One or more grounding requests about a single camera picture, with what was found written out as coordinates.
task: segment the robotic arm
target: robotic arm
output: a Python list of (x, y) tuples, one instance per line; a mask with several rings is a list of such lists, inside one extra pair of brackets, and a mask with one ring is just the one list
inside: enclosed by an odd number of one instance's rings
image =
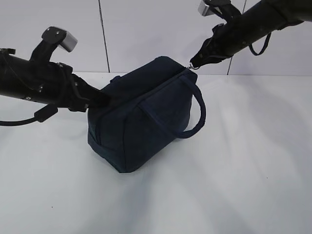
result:
[[(311, 0), (262, 0), (241, 14), (230, 0), (202, 0), (199, 12), (203, 16), (216, 14), (226, 20), (213, 29), (213, 37), (205, 40), (200, 51), (191, 59), (191, 68), (219, 63), (246, 47), (254, 55), (263, 54), (271, 32), (312, 21)], [(263, 50), (257, 54), (252, 43), (268, 35)]]
[(56, 114), (58, 108), (86, 112), (88, 108), (108, 105), (109, 97), (72, 74), (72, 67), (50, 62), (58, 46), (71, 52), (76, 44), (77, 40), (69, 32), (49, 27), (29, 61), (12, 56), (14, 49), (0, 49), (0, 95), (47, 104), (31, 119), (0, 121), (0, 126), (44, 122)]

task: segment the bag handle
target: bag handle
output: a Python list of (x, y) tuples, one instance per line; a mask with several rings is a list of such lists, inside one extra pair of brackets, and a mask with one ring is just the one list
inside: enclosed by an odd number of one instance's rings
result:
[(181, 76), (180, 79), (190, 88), (200, 106), (200, 119), (198, 124), (192, 130), (181, 133), (173, 131), (169, 126), (166, 126), (166, 124), (161, 119), (159, 119), (157, 114), (150, 108), (150, 106), (145, 101), (140, 104), (140, 107), (163, 131), (175, 136), (176, 138), (187, 139), (194, 136), (196, 133), (199, 132), (202, 127), (204, 127), (207, 112), (200, 89), (185, 76)]

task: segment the tile grout line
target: tile grout line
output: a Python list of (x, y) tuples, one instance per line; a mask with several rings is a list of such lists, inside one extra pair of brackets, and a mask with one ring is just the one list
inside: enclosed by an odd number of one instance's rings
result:
[(105, 36), (103, 14), (102, 14), (102, 8), (101, 8), (100, 0), (98, 0), (98, 7), (99, 7), (99, 16), (100, 16), (101, 25), (102, 25), (102, 31), (103, 31), (103, 38), (104, 38), (104, 46), (105, 46), (105, 52), (106, 52), (106, 60), (107, 60), (108, 72), (110, 73), (111, 72), (111, 68), (110, 68), (109, 60), (108, 60), (108, 49), (107, 49), (107, 44), (106, 44), (106, 36)]
[[(247, 0), (245, 0), (245, 3), (244, 3), (243, 13), (245, 12), (245, 9), (246, 9), (246, 4), (247, 4)], [(230, 65), (229, 65), (229, 69), (228, 69), (228, 73), (227, 73), (227, 75), (229, 75), (229, 74), (230, 74), (230, 69), (231, 69), (231, 65), (232, 65), (233, 57), (231, 58), (231, 61), (230, 61)]]

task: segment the fabric bag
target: fabric bag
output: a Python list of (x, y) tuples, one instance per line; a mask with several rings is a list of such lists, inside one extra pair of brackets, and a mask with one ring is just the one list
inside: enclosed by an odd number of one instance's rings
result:
[[(88, 143), (120, 173), (137, 170), (176, 138), (190, 138), (204, 125), (206, 107), (197, 74), (159, 57), (102, 89), (112, 98), (106, 108), (90, 109)], [(192, 97), (200, 106), (190, 131)]]

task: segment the black cable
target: black cable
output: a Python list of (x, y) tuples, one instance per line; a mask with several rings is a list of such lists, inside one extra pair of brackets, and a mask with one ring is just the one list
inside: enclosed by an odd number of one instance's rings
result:
[(249, 49), (250, 49), (250, 51), (252, 52), (252, 54), (255, 55), (255, 56), (262, 55), (262, 54), (265, 52), (265, 50), (268, 48), (268, 46), (269, 46), (270, 38), (271, 38), (271, 33), (269, 33), (269, 34), (267, 35), (267, 38), (265, 38), (265, 42), (264, 42), (263, 48), (262, 48), (262, 50), (260, 51), (260, 53), (257, 53), (257, 52), (254, 50), (253, 45), (251, 44), (251, 45), (249, 46)]
[(0, 121), (0, 126), (5, 126), (5, 127), (22, 126), (22, 125), (34, 123), (38, 120), (39, 120), (38, 117), (33, 117), (33, 118), (26, 119), (26, 120), (21, 120), (21, 121)]

